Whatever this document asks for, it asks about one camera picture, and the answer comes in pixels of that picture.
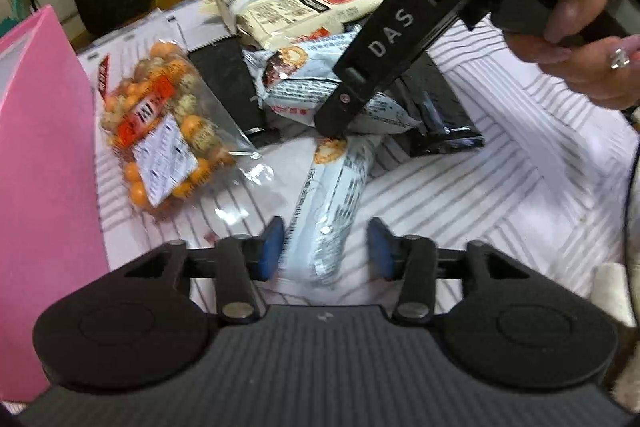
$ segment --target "black plastic wrapper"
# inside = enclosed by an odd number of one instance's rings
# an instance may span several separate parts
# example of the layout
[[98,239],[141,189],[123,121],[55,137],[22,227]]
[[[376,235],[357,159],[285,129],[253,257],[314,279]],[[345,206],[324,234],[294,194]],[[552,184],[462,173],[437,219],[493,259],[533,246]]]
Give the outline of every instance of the black plastic wrapper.
[[440,70],[425,52],[391,87],[394,98],[421,124],[396,141],[411,157],[484,146],[480,134]]

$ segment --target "human hand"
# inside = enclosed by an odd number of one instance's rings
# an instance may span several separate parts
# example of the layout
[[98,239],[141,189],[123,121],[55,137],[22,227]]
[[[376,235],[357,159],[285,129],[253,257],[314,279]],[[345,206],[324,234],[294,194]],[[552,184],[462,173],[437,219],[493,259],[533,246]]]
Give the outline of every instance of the human hand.
[[[544,39],[509,34],[504,38],[511,51],[524,62],[564,79],[575,92],[600,107],[625,109],[640,100],[640,36],[608,37],[581,48],[563,48],[558,42],[578,34],[605,9],[608,0],[559,0],[549,18]],[[628,67],[611,69],[612,56],[623,49],[631,59]]]

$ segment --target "diamond-shaped white label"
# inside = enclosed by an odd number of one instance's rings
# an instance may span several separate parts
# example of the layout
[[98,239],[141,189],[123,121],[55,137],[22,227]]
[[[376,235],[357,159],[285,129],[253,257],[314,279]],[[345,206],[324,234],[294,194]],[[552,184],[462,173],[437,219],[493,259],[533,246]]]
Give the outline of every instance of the diamond-shaped white label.
[[133,147],[133,157],[153,207],[162,203],[198,167],[196,156],[170,114]]

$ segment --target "black cable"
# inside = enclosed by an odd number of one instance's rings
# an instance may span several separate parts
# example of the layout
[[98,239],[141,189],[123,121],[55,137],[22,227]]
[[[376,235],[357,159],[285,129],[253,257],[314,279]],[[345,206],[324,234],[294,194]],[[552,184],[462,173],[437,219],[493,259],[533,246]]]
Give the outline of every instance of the black cable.
[[636,301],[636,294],[633,291],[632,287],[632,259],[631,259],[631,251],[629,248],[629,213],[631,208],[631,200],[633,198],[633,189],[636,184],[636,171],[638,171],[638,163],[640,162],[640,140],[638,141],[638,145],[636,146],[636,155],[634,156],[634,161],[631,167],[631,173],[629,174],[629,183],[626,188],[626,198],[625,198],[625,210],[624,217],[622,222],[622,249],[625,256],[625,267],[626,267],[626,286],[629,292],[629,298],[631,299],[631,308],[634,312],[634,317],[636,318],[636,327],[640,326],[640,321],[638,320],[638,306],[640,303]]

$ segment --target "beige food package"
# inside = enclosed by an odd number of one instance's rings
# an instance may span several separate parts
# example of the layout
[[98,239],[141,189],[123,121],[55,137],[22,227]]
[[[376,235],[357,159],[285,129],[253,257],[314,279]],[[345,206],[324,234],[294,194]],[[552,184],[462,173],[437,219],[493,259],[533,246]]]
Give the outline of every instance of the beige food package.
[[383,0],[216,0],[226,25],[246,44],[277,50],[344,31]]

